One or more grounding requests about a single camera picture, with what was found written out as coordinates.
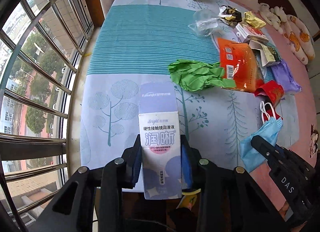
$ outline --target mask ear loop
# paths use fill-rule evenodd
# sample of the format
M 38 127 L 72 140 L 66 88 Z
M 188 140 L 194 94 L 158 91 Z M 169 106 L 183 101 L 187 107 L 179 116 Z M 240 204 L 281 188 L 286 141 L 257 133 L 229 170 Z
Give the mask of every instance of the mask ear loop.
M 271 118 L 271 116 L 266 112 L 266 108 L 265 108 L 265 106 L 268 105 L 268 104 L 271 107 L 273 117 L 276 119 L 276 113 L 275 113 L 275 110 L 274 110 L 273 106 L 271 105 L 271 103 L 270 102 L 264 103 L 263 101 L 261 101 L 260 102 L 260 110 L 261 110 L 261 118 L 262 118 L 263 124 L 265 123 L 263 114 L 265 114 L 267 116 L 268 120 L 270 120 L 270 118 Z

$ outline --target bed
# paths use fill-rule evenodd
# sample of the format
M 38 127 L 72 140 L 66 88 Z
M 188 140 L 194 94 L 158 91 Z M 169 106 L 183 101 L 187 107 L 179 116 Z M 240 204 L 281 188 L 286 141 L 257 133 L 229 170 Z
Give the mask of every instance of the bed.
M 177 59 L 219 61 L 216 38 L 236 38 L 232 29 L 221 23 L 213 37 L 198 37 L 188 25 L 193 22 L 195 11 L 209 8 L 218 13 L 222 5 L 246 11 L 229 0 L 114 1 L 87 72 L 81 113 L 82 165 L 90 169 L 102 167 L 133 145 L 139 133 L 137 94 L 141 84 L 169 81 L 168 64 Z M 285 95 L 276 108 L 284 118 L 278 144 L 291 147 L 314 165 L 315 159 L 308 157 L 308 145 L 316 111 L 307 72 L 285 46 L 281 35 L 268 26 L 263 31 L 302 86 L 301 93 Z M 274 79 L 268 68 L 263 70 L 263 76 L 265 82 Z M 220 88 L 192 94 L 178 85 L 175 94 L 180 133 L 186 135 L 190 145 L 220 167 L 244 166 L 239 142 L 261 126 L 261 99 L 250 93 Z M 266 164 L 251 175 L 280 208 L 284 198 L 274 189 Z M 141 175 L 131 191 L 143 192 Z

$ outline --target blue face mask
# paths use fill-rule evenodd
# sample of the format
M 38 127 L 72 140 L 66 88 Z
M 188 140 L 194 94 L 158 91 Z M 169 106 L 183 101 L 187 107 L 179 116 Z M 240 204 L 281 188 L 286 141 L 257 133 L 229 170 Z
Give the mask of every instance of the blue face mask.
M 275 146 L 278 139 L 278 133 L 282 128 L 282 125 L 281 117 L 276 120 L 272 116 L 257 132 L 254 132 L 252 135 L 240 142 L 240 156 L 247 172 L 253 171 L 265 161 L 265 158 L 251 146 L 252 137 L 259 135 L 264 140 Z

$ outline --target pink circle on box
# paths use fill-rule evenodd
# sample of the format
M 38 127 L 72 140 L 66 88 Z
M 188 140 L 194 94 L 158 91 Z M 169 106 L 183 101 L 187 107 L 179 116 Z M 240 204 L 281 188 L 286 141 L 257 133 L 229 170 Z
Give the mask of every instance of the pink circle on box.
M 170 145 L 157 145 L 157 146 L 149 146 L 150 150 L 156 154 L 164 154 L 168 152 L 171 148 Z

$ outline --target crumpled green paper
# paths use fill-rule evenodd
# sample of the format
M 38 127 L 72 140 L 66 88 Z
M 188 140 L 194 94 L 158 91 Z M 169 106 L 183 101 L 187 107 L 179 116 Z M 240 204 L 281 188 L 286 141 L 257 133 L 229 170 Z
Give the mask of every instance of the crumpled green paper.
M 171 80 L 186 91 L 195 92 L 213 86 L 234 88 L 232 79 L 224 79 L 224 68 L 220 63 L 208 64 L 198 61 L 179 59 L 170 63 L 168 69 Z

